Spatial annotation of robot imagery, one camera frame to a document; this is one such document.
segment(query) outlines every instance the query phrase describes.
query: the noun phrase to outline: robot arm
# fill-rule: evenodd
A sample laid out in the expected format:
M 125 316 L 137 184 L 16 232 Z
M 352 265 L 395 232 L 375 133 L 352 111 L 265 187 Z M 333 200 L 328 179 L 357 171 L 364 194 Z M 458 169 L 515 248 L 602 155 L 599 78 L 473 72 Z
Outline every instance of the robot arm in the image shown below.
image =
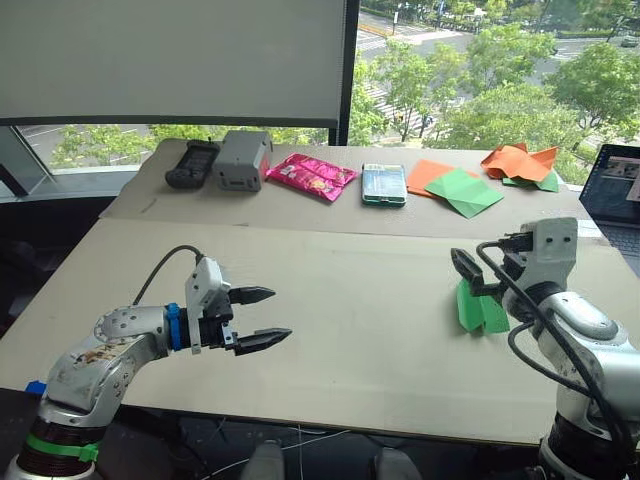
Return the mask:
M 543 478 L 621 479 L 635 468 L 640 438 L 640 352 L 621 325 L 566 291 L 576 244 L 573 218 L 525 224 L 519 233 L 482 244 L 477 252 L 500 280 L 490 285 L 471 255 L 451 254 L 473 295 L 494 296 L 523 323 L 509 336 L 514 352 L 526 357 L 515 336 L 529 330 L 562 382 L 553 428 L 540 447 Z M 484 253 L 488 247 L 502 250 L 502 267 Z
M 148 362 L 190 347 L 223 347 L 243 355 L 269 348 L 291 330 L 272 328 L 238 337 L 229 325 L 233 303 L 255 303 L 275 292 L 263 287 L 231 288 L 220 266 L 198 258 L 186 285 L 186 308 L 117 308 L 93 332 L 65 352 L 47 381 L 38 418 L 6 480 L 90 478 L 98 444 L 127 387 Z

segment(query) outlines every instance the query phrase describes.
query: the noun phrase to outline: gray box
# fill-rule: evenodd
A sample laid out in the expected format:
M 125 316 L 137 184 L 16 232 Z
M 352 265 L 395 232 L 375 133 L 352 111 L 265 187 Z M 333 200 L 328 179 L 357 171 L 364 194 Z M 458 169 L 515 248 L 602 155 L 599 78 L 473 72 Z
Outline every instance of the gray box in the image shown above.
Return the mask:
M 273 144 L 268 132 L 227 132 L 213 163 L 213 175 L 223 190 L 259 192 L 271 165 Z

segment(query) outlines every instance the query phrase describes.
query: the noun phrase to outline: pink snack bag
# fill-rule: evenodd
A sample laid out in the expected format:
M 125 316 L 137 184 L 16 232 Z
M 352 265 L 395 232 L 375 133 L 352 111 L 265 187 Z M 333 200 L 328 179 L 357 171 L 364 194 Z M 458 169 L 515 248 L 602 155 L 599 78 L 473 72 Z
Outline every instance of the pink snack bag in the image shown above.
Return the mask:
M 280 165 L 267 172 L 273 178 L 298 190 L 309 192 L 333 202 L 357 172 L 323 162 L 317 158 L 293 153 Z

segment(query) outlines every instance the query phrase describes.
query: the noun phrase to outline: orange paper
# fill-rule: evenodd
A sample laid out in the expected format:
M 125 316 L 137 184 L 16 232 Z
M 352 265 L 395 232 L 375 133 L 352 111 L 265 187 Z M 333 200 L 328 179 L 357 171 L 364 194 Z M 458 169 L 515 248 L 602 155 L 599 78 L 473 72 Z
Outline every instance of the orange paper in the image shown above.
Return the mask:
M 423 197 L 435 198 L 435 195 L 427 192 L 424 187 L 445 173 L 455 170 L 455 168 L 456 167 L 443 165 L 442 163 L 436 163 L 430 160 L 420 160 L 409 174 L 409 178 L 407 179 L 407 191 L 409 193 L 415 193 L 416 195 L 422 195 Z M 477 178 L 479 176 L 472 172 L 467 173 L 472 177 Z
M 496 148 L 481 165 L 491 178 L 520 177 L 541 182 L 553 168 L 558 147 L 528 153 L 524 143 Z

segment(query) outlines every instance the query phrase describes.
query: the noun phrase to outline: beige tabletop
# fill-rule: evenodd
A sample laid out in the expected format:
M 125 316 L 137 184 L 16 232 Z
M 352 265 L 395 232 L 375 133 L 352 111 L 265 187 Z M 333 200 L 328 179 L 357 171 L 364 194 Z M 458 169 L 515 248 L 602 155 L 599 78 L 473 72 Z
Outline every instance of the beige tabletop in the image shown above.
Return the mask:
M 488 225 L 486 238 L 518 224 Z M 548 431 L 555 385 L 511 354 L 506 335 L 468 334 L 457 323 L 449 249 L 472 251 L 477 241 L 469 239 L 102 219 L 0 340 L 0 387 L 46 380 L 56 358 L 100 315 L 131 302 L 162 255 L 182 243 L 219 260 L 234 285 L 277 292 L 235 308 L 235 329 L 293 334 L 237 358 L 172 354 L 140 371 L 125 403 L 527 444 Z M 192 266 L 188 253 L 171 259 L 142 303 L 184 305 Z M 616 250 L 580 239 L 569 286 L 640 345 L 640 284 Z M 520 341 L 542 360 L 531 337 Z
M 275 146 L 271 164 L 300 152 L 360 171 L 363 163 L 395 163 L 407 174 L 422 158 L 481 174 L 505 198 L 474 218 L 466 219 L 444 201 L 409 195 L 400 209 L 363 206 L 360 178 L 329 205 L 270 181 L 257 193 L 219 190 L 209 177 L 200 190 L 176 191 L 164 174 L 186 150 L 182 140 L 165 140 L 142 165 L 103 214 L 105 218 L 185 223 L 243 225 L 322 232 L 374 233 L 453 238 L 487 238 L 513 231 L 515 225 L 546 217 L 588 219 L 578 195 L 560 185 L 559 193 L 507 187 L 489 179 L 480 162 L 489 152 L 375 147 Z

